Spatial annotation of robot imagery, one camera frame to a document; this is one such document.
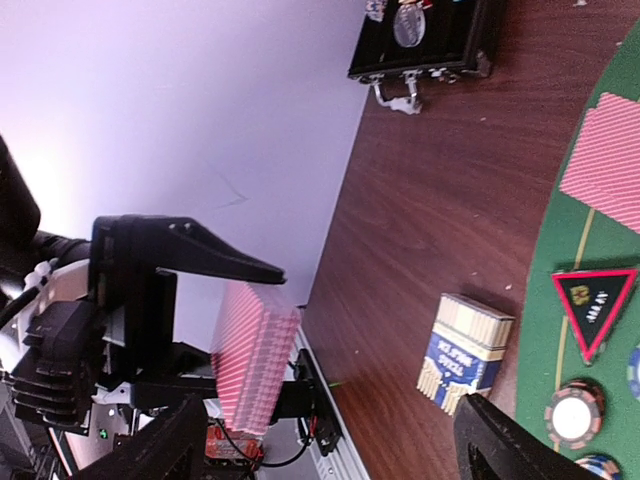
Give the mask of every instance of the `white wall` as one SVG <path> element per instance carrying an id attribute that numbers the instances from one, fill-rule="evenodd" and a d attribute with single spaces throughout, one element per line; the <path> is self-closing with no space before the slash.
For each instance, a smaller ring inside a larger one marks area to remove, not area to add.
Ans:
<path id="1" fill-rule="evenodd" d="M 0 132 L 42 228 L 193 216 L 306 302 L 366 95 L 363 3 L 3 2 Z M 177 338 L 208 347 L 220 288 L 181 277 Z"/>

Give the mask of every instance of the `black cable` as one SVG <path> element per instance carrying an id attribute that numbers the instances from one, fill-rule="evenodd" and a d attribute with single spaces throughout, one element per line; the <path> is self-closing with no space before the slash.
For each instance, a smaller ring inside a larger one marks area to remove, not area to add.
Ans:
<path id="1" fill-rule="evenodd" d="M 302 449 L 295 456 L 291 457 L 289 460 L 287 460 L 285 462 L 280 462 L 280 463 L 261 462 L 260 460 L 256 460 L 255 458 L 251 458 L 248 455 L 245 455 L 245 453 L 240 449 L 240 447 L 238 447 L 235 444 L 235 442 L 233 440 L 231 440 L 231 437 L 229 436 L 229 433 L 227 432 L 227 429 L 225 428 L 224 425 L 222 425 L 222 422 L 220 421 L 220 419 L 216 418 L 215 421 L 218 424 L 218 426 L 220 427 L 220 429 L 222 430 L 222 433 L 226 437 L 226 439 L 229 442 L 229 444 L 231 444 L 231 446 L 234 448 L 234 450 L 236 452 L 238 452 L 240 455 L 242 455 L 246 460 L 251 462 L 253 465 L 258 467 L 258 468 L 260 468 L 260 467 L 281 468 L 281 467 L 286 467 L 288 465 L 291 465 L 292 463 L 298 461 L 302 457 L 302 455 L 304 455 L 304 453 L 307 451 L 307 448 L 309 448 L 309 445 L 311 445 L 311 442 L 313 441 L 313 437 L 312 436 L 308 436 L 307 438 L 305 438 L 303 440 L 304 443 L 302 445 Z"/>
<path id="2" fill-rule="evenodd" d="M 13 302 L 8 304 L 0 312 L 0 329 L 3 329 L 7 323 L 11 321 L 20 311 L 33 302 L 40 293 L 37 287 L 31 287 L 26 292 L 22 293 Z"/>

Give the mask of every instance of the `poker table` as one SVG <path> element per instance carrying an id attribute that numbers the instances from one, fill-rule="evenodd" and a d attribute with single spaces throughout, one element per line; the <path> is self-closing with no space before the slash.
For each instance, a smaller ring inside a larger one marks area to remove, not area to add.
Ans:
<path id="1" fill-rule="evenodd" d="M 639 66 L 640 23 L 602 75 L 585 112 L 604 92 L 640 99 Z M 603 428 L 586 448 L 560 448 L 560 452 L 574 460 L 593 452 L 608 454 L 620 464 L 624 478 L 635 479 L 640 478 L 640 401 L 628 387 L 627 364 L 640 343 L 640 292 L 632 292 L 606 349 L 587 367 L 551 280 L 559 270 L 640 267 L 640 236 L 558 189 L 581 124 L 582 119 L 556 180 L 531 266 L 520 338 L 516 419 L 553 448 L 544 420 L 551 396 L 571 379 L 594 379 L 606 396 Z"/>

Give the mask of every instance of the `triangular marker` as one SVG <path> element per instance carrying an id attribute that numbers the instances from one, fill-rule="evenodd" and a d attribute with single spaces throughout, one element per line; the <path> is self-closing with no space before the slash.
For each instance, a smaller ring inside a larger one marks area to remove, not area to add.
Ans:
<path id="1" fill-rule="evenodd" d="M 637 276 L 636 269 L 551 275 L 585 363 L 591 363 L 607 338 Z"/>

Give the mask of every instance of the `wooden table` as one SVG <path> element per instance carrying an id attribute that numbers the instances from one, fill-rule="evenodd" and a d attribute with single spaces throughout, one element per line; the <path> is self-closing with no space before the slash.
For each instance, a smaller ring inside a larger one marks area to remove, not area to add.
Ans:
<path id="1" fill-rule="evenodd" d="M 587 2 L 510 2 L 493 76 L 423 83 L 420 116 L 369 98 L 304 328 L 374 479 L 457 478 L 452 421 L 415 388 L 437 302 L 520 315 L 558 167 L 640 16 Z M 511 415 L 518 330 L 491 397 Z"/>

